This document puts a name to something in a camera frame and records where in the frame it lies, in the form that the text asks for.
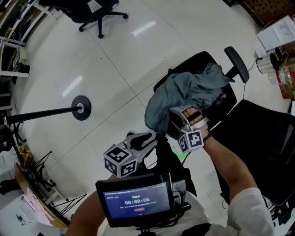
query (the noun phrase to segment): screen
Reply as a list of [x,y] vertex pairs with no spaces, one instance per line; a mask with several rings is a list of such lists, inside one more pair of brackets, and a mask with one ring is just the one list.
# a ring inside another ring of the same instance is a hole
[[103,192],[112,219],[146,216],[170,209],[166,183],[139,189]]

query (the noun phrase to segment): white box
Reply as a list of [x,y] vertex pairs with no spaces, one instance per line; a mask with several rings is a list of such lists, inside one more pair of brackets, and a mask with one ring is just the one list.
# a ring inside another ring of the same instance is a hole
[[257,34],[266,51],[295,41],[295,23],[290,16],[280,19]]

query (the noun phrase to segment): white tile floor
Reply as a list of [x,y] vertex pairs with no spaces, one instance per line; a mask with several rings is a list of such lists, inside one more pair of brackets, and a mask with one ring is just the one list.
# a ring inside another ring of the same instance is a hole
[[[92,10],[98,8],[90,4]],[[115,10],[130,17],[106,17],[104,39],[97,37],[96,24],[81,33],[65,15],[57,21],[46,18],[26,46],[30,77],[19,78],[13,86],[18,113],[67,107],[77,95],[91,100],[93,111],[86,121],[62,114],[26,121],[22,128],[37,160],[53,151],[48,174],[67,197],[93,192],[97,180],[110,176],[101,161],[107,148],[130,130],[148,130],[145,106],[168,68],[206,50],[226,72],[231,67],[224,53],[227,46],[236,49],[248,68],[255,60],[257,26],[240,6],[229,8],[222,0],[121,0]],[[250,75],[245,98],[286,112],[289,101],[281,98],[279,88],[256,67]],[[235,80],[232,87],[241,100],[244,84],[239,77]],[[69,91],[74,81],[78,84]],[[169,140],[179,151],[177,142]],[[153,152],[147,164],[155,160]],[[227,211],[209,156],[200,149],[185,166],[212,222],[226,225]]]

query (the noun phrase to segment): white shirt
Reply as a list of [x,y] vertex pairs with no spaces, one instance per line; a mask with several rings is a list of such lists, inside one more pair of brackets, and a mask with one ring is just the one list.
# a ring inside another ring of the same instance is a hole
[[[210,223],[204,207],[197,198],[187,192],[185,201],[192,208],[185,212],[178,223],[170,228],[151,228],[157,236],[181,236],[183,231],[198,225]],[[111,228],[109,225],[103,236],[138,236],[135,227]],[[227,226],[212,224],[205,236],[274,236],[274,225],[258,188],[248,188],[231,201],[228,209]]]

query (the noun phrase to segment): bottle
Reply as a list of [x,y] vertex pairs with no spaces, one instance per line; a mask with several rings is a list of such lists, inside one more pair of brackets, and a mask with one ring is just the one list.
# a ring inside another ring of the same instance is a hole
[[286,66],[282,66],[280,71],[268,73],[268,79],[272,85],[292,82],[290,69]]

